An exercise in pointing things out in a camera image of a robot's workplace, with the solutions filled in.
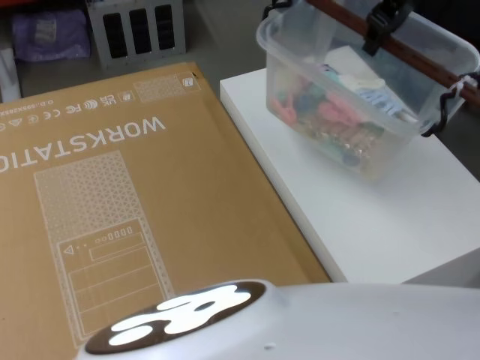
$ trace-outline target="black handle clip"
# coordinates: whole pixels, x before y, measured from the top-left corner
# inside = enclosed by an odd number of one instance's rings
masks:
[[[383,0],[367,16],[368,30],[363,50],[374,56],[383,40],[397,30],[412,12],[408,0]]]
[[[460,75],[460,81],[455,83],[448,92],[440,96],[440,121],[434,124],[430,129],[425,131],[423,137],[431,137],[433,134],[438,134],[445,129],[447,122],[449,122],[449,108],[447,107],[447,101],[455,99],[460,94],[457,94],[464,87],[464,83],[469,83],[472,86],[476,86],[480,89],[480,73],[464,73]]]
[[[271,0],[271,5],[266,6],[263,10],[262,20],[265,20],[267,17],[269,17],[269,12],[273,9],[289,8],[292,6],[292,1],[293,0]]]

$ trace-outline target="gray floor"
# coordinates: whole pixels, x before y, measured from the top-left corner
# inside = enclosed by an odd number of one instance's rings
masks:
[[[218,94],[221,79],[265,67],[265,53],[255,41],[255,31],[262,10],[269,2],[184,0],[186,54],[116,72],[102,70],[95,54],[89,59],[19,64],[22,93],[36,95],[175,62],[196,62]],[[463,107],[440,136],[477,179],[480,179],[479,136],[480,109],[468,106]]]

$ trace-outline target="metal crate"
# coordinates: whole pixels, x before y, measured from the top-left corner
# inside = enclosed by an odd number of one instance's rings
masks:
[[[185,53],[182,0],[104,0],[87,5],[105,68]]]

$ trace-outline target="purple bag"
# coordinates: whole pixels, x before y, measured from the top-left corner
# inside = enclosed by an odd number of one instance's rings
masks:
[[[13,45],[16,58],[26,62],[88,58],[85,15],[81,10],[17,14]]]

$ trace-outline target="clear plastic container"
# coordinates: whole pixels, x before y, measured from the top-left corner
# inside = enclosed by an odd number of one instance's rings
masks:
[[[337,1],[362,18],[378,2]],[[393,37],[454,74],[480,67],[474,46],[416,13]],[[268,109],[368,178],[440,120],[443,86],[383,49],[369,56],[361,35],[304,0],[263,21],[256,38],[267,51]],[[448,102],[449,116],[462,103]]]

